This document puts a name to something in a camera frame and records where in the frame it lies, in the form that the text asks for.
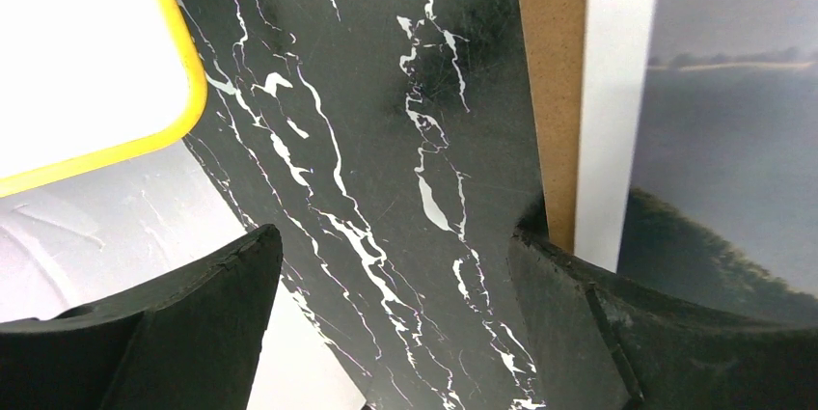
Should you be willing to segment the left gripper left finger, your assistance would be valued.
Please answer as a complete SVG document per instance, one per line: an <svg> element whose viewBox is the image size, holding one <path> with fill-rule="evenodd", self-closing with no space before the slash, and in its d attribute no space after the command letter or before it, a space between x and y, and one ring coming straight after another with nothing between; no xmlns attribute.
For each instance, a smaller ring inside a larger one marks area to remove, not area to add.
<svg viewBox="0 0 818 410"><path fill-rule="evenodd" d="M243 409L280 279L279 231L51 319L1 326L5 409Z"/></svg>

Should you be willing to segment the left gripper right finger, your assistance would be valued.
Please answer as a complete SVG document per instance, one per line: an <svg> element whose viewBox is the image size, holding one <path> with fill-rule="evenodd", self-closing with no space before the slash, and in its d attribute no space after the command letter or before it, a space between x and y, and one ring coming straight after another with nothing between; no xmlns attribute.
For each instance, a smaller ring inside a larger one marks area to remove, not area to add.
<svg viewBox="0 0 818 410"><path fill-rule="evenodd" d="M525 230L511 281L551 409L813 409L817 332L643 287Z"/></svg>

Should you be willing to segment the landscape photo print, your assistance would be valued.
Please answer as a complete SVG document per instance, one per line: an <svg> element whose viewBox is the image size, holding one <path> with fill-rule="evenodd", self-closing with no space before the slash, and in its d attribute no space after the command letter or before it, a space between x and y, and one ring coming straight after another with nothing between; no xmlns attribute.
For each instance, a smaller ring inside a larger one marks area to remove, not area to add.
<svg viewBox="0 0 818 410"><path fill-rule="evenodd" d="M817 0L587 0L575 254L817 322Z"/></svg>

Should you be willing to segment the brown backing board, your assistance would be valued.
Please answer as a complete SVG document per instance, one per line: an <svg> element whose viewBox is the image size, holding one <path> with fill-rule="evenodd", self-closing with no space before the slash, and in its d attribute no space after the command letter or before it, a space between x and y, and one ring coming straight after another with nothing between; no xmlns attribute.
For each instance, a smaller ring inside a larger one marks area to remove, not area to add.
<svg viewBox="0 0 818 410"><path fill-rule="evenodd" d="M575 246L586 0L519 0L550 241Z"/></svg>

